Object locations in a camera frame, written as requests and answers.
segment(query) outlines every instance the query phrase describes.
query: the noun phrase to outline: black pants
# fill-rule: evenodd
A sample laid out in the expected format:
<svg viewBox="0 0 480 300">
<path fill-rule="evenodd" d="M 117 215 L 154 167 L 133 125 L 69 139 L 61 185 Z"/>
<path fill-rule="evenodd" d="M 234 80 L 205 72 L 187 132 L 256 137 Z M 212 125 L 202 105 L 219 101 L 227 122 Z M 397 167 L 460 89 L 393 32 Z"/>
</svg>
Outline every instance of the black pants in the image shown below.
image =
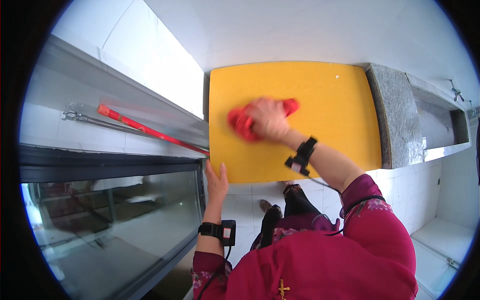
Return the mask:
<svg viewBox="0 0 480 300">
<path fill-rule="evenodd" d="M 320 214 L 320 211 L 308 201 L 307 196 L 299 184 L 288 185 L 283 190 L 283 197 L 285 198 L 285 216 L 311 212 Z M 262 240 L 260 241 L 260 248 L 272 244 L 273 229 L 277 221 L 281 218 L 282 213 L 278 209 L 278 205 L 274 205 L 265 213 L 264 219 L 262 220 Z"/>
</svg>

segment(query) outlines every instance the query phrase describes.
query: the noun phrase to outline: sleeve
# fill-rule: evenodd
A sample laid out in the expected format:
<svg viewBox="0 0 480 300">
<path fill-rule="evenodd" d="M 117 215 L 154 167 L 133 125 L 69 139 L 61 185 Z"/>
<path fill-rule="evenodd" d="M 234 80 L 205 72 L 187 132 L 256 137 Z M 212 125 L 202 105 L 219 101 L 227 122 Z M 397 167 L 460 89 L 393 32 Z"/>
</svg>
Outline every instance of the sleeve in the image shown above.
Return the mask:
<svg viewBox="0 0 480 300">
<path fill-rule="evenodd" d="M 215 276 L 215 278 L 212 279 L 212 282 L 203 292 L 202 300 L 225 299 L 227 280 L 232 271 L 231 263 L 227 262 L 225 268 L 215 275 L 215 272 L 221 268 L 224 261 L 225 259 L 218 254 L 195 251 L 193 268 L 190 271 L 193 281 L 193 298 L 195 300 L 198 299 L 200 292 L 212 276 Z"/>
<path fill-rule="evenodd" d="M 373 179 L 363 174 L 344 190 L 342 201 L 344 207 L 350 207 L 370 195 L 382 193 Z M 415 274 L 415 251 L 410 235 L 388 203 L 380 199 L 366 200 L 348 212 L 344 224 L 345 237 L 371 254 L 394 260 Z"/>
</svg>

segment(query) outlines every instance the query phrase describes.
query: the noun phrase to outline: person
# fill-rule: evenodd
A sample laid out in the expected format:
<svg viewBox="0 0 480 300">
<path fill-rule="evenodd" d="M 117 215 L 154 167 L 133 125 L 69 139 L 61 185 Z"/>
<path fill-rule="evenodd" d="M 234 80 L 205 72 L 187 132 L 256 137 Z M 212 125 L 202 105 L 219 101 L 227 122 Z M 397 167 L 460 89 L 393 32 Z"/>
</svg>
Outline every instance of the person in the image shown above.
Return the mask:
<svg viewBox="0 0 480 300">
<path fill-rule="evenodd" d="M 296 151 L 308 140 L 290 128 L 280 101 L 262 97 L 246 113 L 253 118 L 253 131 L 279 146 Z M 198 236 L 191 271 L 195 299 L 200 294 L 203 300 L 415 298 L 413 244 L 378 186 L 339 151 L 321 142 L 313 149 L 309 163 L 341 194 L 343 234 L 331 235 L 338 231 L 339 220 L 332 224 L 299 185 L 289 184 L 284 190 L 285 217 L 279 207 L 261 201 L 261 233 L 234 269 L 225 262 L 219 239 Z M 217 176 L 207 161 L 205 174 L 209 199 L 203 222 L 221 224 L 226 166 L 220 165 Z"/>
</svg>

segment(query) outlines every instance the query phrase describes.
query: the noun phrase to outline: crucifix pendant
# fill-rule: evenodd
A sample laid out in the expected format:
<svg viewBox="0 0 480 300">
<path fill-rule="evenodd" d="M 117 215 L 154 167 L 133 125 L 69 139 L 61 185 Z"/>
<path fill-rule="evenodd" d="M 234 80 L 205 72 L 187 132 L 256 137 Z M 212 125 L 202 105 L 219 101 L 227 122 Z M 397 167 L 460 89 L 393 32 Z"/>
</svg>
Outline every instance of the crucifix pendant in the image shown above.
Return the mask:
<svg viewBox="0 0 480 300">
<path fill-rule="evenodd" d="M 290 287 L 283 287 L 283 279 L 280 279 L 280 288 L 278 290 L 280 290 L 280 296 L 282 296 L 282 300 L 287 300 L 287 298 L 284 298 L 285 291 L 290 290 Z"/>
</svg>

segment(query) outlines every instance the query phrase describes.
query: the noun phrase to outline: orange handle end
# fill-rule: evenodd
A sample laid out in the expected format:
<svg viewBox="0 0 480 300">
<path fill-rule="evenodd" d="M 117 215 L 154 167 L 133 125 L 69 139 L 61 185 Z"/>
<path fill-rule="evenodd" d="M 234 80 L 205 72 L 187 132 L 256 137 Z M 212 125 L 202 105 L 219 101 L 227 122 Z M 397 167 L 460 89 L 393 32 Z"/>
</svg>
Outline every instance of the orange handle end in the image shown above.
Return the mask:
<svg viewBox="0 0 480 300">
<path fill-rule="evenodd" d="M 103 104 L 100 104 L 100 105 L 98 106 L 98 108 L 96 109 L 96 111 L 97 111 L 99 114 L 108 117 L 108 113 L 110 112 L 110 109 L 109 109 L 107 106 L 105 106 L 105 105 L 103 105 Z"/>
</svg>

